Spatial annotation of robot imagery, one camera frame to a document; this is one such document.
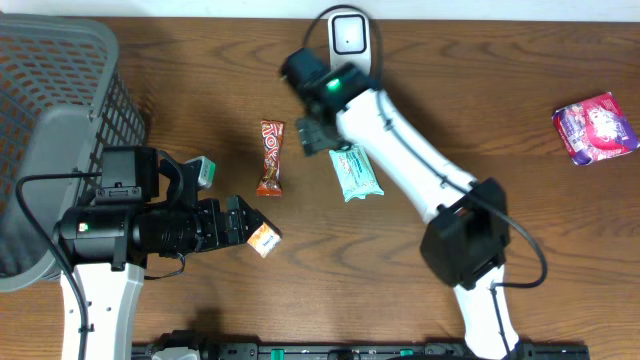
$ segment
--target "light blue wrapper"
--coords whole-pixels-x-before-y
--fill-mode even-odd
[[[329,156],[342,187],[344,202],[364,199],[369,194],[384,195],[361,145],[353,145],[349,150],[331,150]]]

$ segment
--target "green light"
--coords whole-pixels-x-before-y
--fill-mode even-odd
[[[327,83],[327,89],[335,91],[340,89],[340,79],[333,79]]]

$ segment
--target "white backdrop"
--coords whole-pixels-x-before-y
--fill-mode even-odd
[[[312,18],[338,3],[375,18],[640,21],[640,0],[0,0],[0,11],[79,16]]]

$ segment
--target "gray basket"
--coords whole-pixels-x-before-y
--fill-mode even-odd
[[[104,25],[0,14],[0,292],[59,272],[14,196],[24,175],[102,170],[107,145],[142,145],[145,124],[117,72],[118,43]],[[25,186],[42,226],[100,179]]]

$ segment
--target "wooden table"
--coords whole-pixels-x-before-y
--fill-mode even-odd
[[[309,21],[101,19],[120,70],[149,115],[149,145],[217,164],[213,190],[243,196],[284,232],[266,259],[248,246],[200,254],[179,277],[144,286],[135,340],[174,329],[265,342],[423,342],[464,336],[451,289],[418,253],[425,225],[378,169],[384,197],[345,204],[327,154],[305,158],[302,107],[277,73]],[[593,359],[640,351],[640,155],[578,167],[552,112],[612,91],[640,130],[640,25],[384,21],[386,87],[439,150],[497,178],[509,211],[549,260],[544,286],[509,290],[518,333],[582,342]],[[326,28],[313,43],[326,54]],[[284,196],[257,198],[261,119],[287,122]],[[514,234],[507,278],[539,265]],[[175,268],[150,261],[150,273]],[[0,294],[0,359],[57,359],[62,297],[39,283]]]

